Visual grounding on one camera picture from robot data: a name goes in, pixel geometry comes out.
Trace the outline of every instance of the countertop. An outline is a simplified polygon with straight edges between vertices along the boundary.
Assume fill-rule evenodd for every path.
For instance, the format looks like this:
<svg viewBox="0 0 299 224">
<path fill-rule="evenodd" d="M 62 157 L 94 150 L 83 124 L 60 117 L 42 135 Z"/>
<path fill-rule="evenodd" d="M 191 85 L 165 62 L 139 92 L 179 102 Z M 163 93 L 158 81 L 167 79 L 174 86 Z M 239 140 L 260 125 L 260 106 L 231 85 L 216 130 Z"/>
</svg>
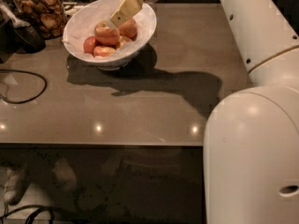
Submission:
<svg viewBox="0 0 299 224">
<path fill-rule="evenodd" d="M 0 102 L 0 143 L 35 145 L 203 145 L 217 103 L 250 87 L 219 4 L 157 4 L 157 29 L 141 53 L 114 72 L 72 57 L 61 38 L 1 64 L 49 82 L 34 101 Z M 26 98 L 36 77 L 1 74 L 0 92 Z"/>
</svg>

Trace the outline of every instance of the black cable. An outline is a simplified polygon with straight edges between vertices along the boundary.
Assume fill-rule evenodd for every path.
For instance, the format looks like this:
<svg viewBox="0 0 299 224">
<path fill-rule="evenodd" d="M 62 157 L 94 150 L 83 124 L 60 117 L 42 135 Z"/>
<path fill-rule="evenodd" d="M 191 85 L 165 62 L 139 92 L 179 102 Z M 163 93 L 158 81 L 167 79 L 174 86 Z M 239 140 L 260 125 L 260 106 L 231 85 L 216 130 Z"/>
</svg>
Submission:
<svg viewBox="0 0 299 224">
<path fill-rule="evenodd" d="M 42 213 L 42 212 L 49 212 L 50 213 L 50 220 L 54 220 L 55 219 L 55 215 L 52 211 L 51 208 L 48 208 L 46 206 L 40 207 L 37 210 L 35 210 L 25 221 L 25 224 L 32 224 L 34 223 L 36 217 Z"/>
<path fill-rule="evenodd" d="M 23 71 L 23 70 L 15 70 L 15 69 L 0 69 L 0 73 L 13 73 L 13 72 L 15 72 L 15 73 L 23 73 L 23 74 L 27 74 L 27 75 L 39 77 L 40 79 L 42 79 L 44 81 L 44 87 L 41 90 L 41 92 L 38 93 L 37 95 L 35 95 L 34 97 L 31 97 L 29 99 L 22 100 L 22 101 L 11 101 L 7 97 L 5 97 L 4 95 L 2 95 L 0 93 L 0 99 L 2 99 L 3 101 L 5 101 L 7 103 L 10 103 L 10 104 L 24 104 L 24 103 L 33 101 L 35 98 L 37 98 L 39 95 L 41 95 L 45 91 L 45 89 L 47 88 L 47 86 L 48 86 L 47 80 L 43 76 L 39 75 L 38 73 L 34 73 L 34 72 L 30 72 L 30 71 Z"/>
<path fill-rule="evenodd" d="M 4 214 L 3 214 L 3 217 L 6 217 L 7 214 L 9 212 L 9 209 L 8 209 L 8 204 L 7 203 L 4 203 Z"/>
</svg>

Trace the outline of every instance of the jar of dried fruit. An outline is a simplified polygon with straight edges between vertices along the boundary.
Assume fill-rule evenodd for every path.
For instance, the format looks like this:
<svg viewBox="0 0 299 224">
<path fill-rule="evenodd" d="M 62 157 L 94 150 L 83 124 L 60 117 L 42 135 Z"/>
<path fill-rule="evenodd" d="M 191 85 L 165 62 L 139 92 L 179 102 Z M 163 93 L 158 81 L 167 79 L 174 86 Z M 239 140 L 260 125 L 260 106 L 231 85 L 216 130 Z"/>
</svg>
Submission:
<svg viewBox="0 0 299 224">
<path fill-rule="evenodd" d="M 62 0 L 14 0 L 20 13 L 35 19 L 36 27 L 45 39 L 64 33 L 67 17 Z"/>
</svg>

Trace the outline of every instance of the floor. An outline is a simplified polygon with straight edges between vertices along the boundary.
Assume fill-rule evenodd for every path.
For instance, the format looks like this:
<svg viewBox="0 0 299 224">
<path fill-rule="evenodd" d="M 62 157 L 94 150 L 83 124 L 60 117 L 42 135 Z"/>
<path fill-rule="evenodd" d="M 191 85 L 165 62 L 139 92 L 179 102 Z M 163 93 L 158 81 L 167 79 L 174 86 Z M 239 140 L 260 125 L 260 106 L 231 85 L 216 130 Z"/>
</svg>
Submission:
<svg viewBox="0 0 299 224">
<path fill-rule="evenodd" d="M 19 204 L 0 212 L 6 223 L 28 223 L 35 213 L 34 223 L 205 223 L 202 151 L 26 149 L 31 184 Z"/>
</svg>

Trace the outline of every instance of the white bowl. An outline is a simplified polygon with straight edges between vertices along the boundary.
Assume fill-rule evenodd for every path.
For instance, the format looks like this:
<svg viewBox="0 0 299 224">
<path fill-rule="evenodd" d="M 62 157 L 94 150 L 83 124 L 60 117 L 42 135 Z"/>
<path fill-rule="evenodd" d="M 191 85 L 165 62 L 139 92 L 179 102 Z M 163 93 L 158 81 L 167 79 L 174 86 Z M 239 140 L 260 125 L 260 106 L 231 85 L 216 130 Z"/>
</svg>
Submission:
<svg viewBox="0 0 299 224">
<path fill-rule="evenodd" d="M 132 42 L 127 42 L 116 52 L 107 56 L 93 57 L 84 53 L 83 43 L 88 36 L 93 35 L 95 25 L 116 10 L 120 0 L 97 0 L 78 11 L 68 21 L 64 28 L 64 46 L 70 54 L 89 63 L 92 66 L 105 70 L 116 70 L 128 64 L 150 40 L 155 32 L 157 19 L 153 9 L 148 4 L 143 4 L 134 19 L 137 24 L 138 34 Z"/>
</svg>

